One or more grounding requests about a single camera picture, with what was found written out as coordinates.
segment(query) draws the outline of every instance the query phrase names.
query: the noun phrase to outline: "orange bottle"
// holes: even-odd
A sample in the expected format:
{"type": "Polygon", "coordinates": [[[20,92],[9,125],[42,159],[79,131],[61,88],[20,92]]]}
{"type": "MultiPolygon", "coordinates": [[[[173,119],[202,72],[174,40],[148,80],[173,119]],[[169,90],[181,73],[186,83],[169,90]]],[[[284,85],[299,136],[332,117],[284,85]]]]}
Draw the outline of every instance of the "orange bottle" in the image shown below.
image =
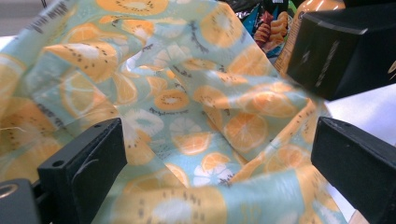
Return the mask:
{"type": "Polygon", "coordinates": [[[282,77],[286,77],[287,75],[290,56],[296,44],[296,38],[300,30],[303,15],[306,12],[336,10],[341,8],[345,8],[345,4],[342,0],[306,0],[300,4],[294,14],[288,40],[274,63],[274,67],[282,77]]]}

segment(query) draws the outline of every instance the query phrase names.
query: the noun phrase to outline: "citrus pattern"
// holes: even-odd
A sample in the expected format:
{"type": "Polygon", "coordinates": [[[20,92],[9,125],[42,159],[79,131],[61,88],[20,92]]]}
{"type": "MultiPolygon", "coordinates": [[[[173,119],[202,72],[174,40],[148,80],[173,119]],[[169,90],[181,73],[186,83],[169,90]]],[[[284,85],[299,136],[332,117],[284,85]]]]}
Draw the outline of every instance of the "citrus pattern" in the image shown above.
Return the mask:
{"type": "Polygon", "coordinates": [[[225,125],[224,134],[237,151],[247,153],[265,140],[268,125],[258,115],[239,113],[225,125]]]}
{"type": "Polygon", "coordinates": [[[240,38],[244,27],[228,7],[216,7],[200,23],[204,39],[215,46],[228,48],[240,38]]]}
{"type": "Polygon", "coordinates": [[[201,162],[201,166],[205,171],[212,170],[220,164],[224,164],[230,161],[226,155],[219,152],[212,152],[204,156],[201,162]]]}
{"type": "Polygon", "coordinates": [[[122,120],[128,164],[92,223],[346,223],[310,162],[323,102],[226,3],[56,0],[0,49],[0,93],[0,182],[122,120]]]}
{"type": "Polygon", "coordinates": [[[105,10],[131,13],[139,16],[149,16],[159,14],[166,10],[168,0],[150,1],[150,0],[120,0],[107,1],[96,0],[96,3],[105,10]]]}

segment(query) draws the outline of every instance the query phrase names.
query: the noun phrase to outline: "white surface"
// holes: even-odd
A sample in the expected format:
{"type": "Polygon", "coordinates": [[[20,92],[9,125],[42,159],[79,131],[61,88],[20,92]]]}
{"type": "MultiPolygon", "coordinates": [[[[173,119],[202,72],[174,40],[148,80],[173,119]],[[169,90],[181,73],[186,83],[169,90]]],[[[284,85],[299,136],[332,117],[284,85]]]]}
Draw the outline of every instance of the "white surface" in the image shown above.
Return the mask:
{"type": "MultiPolygon", "coordinates": [[[[13,36],[0,37],[0,49],[13,36]]],[[[385,142],[396,143],[396,85],[367,91],[340,100],[327,102],[332,117],[351,123],[385,142]]],[[[355,209],[332,186],[328,190],[349,221],[355,209]]]]}

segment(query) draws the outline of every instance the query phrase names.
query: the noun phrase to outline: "black box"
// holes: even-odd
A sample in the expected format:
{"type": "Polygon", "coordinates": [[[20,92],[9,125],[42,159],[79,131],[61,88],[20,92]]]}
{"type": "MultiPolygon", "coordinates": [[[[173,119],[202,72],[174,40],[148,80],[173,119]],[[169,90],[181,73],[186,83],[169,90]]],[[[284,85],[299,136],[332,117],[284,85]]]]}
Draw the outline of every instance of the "black box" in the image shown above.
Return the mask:
{"type": "Polygon", "coordinates": [[[305,13],[288,75],[335,100],[396,82],[396,3],[305,13]]]}

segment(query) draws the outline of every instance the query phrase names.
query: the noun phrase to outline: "fruit print cloth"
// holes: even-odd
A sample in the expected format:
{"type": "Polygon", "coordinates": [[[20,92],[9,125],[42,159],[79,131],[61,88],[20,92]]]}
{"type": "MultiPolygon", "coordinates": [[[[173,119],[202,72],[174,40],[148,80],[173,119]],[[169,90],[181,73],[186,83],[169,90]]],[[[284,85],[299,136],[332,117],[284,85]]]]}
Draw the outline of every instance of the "fruit print cloth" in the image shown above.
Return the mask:
{"type": "Polygon", "coordinates": [[[309,159],[326,108],[226,4],[59,0],[0,52],[0,92],[1,181],[122,119],[94,223],[346,223],[309,159]]]}

